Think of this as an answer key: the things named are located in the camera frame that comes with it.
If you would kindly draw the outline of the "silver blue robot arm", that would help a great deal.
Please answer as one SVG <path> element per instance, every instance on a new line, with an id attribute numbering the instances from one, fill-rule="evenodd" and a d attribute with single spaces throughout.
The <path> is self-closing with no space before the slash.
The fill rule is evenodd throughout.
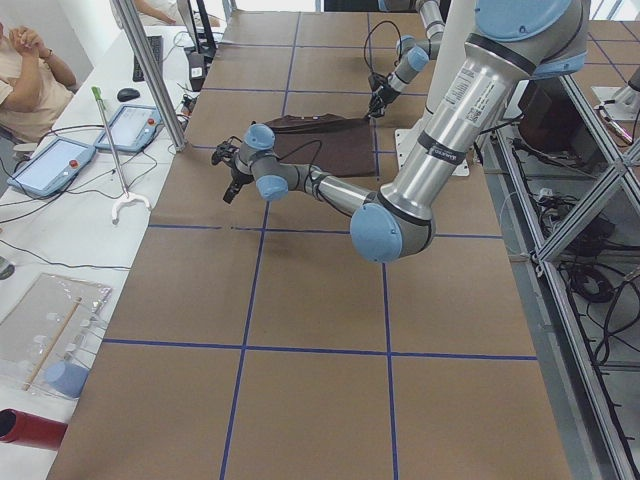
<path id="1" fill-rule="evenodd" d="M 417 12 L 424 26 L 425 39 L 419 40 L 411 35 L 401 35 L 397 26 L 394 25 L 398 34 L 397 60 L 394 63 L 394 70 L 385 75 L 375 72 L 367 57 L 364 57 L 369 69 L 368 82 L 371 89 L 366 113 L 368 118 L 382 117 L 387 106 L 397 99 L 431 60 L 437 58 L 450 5 L 450 1 L 439 0 L 378 2 L 378 8 L 383 12 Z"/>
<path id="2" fill-rule="evenodd" d="M 432 203 L 516 86 L 573 73 L 586 58 L 586 1 L 477 1 L 473 8 L 464 62 L 393 181 L 370 191 L 314 164 L 283 163 L 274 132 L 258 123 L 240 145 L 223 142 L 212 156 L 231 171 L 225 201 L 251 183 L 270 202 L 302 191 L 349 217 L 352 243 L 367 260 L 388 263 L 423 251 L 435 231 Z"/>

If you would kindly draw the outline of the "person left hand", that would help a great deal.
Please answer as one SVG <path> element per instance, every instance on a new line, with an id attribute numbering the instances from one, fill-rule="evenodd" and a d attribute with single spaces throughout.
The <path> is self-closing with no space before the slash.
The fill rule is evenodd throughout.
<path id="1" fill-rule="evenodd" d="M 20 26 L 10 29 L 8 38 L 12 47 L 18 52 L 26 51 L 31 48 L 28 41 L 28 29 L 26 27 Z"/>

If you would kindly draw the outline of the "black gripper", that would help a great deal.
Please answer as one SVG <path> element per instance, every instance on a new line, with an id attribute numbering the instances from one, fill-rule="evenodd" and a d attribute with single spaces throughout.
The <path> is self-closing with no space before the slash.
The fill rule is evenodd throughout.
<path id="1" fill-rule="evenodd" d="M 366 117 L 379 118 L 380 108 L 386 108 L 389 104 L 393 103 L 397 97 L 398 92 L 392 86 L 388 83 L 381 84 L 372 93 L 372 103 L 369 104 Z"/>
<path id="2" fill-rule="evenodd" d="M 232 203 L 240 192 L 240 188 L 254 182 L 254 177 L 250 173 L 244 173 L 234 162 L 231 163 L 231 183 L 223 195 L 225 203 Z"/>

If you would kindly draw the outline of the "person right hand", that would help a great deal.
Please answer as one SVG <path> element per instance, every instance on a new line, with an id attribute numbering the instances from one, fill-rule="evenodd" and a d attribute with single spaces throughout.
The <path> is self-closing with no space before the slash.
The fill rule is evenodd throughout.
<path id="1" fill-rule="evenodd" d="M 36 58 L 44 59 L 49 55 L 49 49 L 45 46 L 40 35 L 33 29 L 28 28 L 28 41 L 31 48 L 26 51 L 18 52 L 23 56 L 35 56 Z"/>

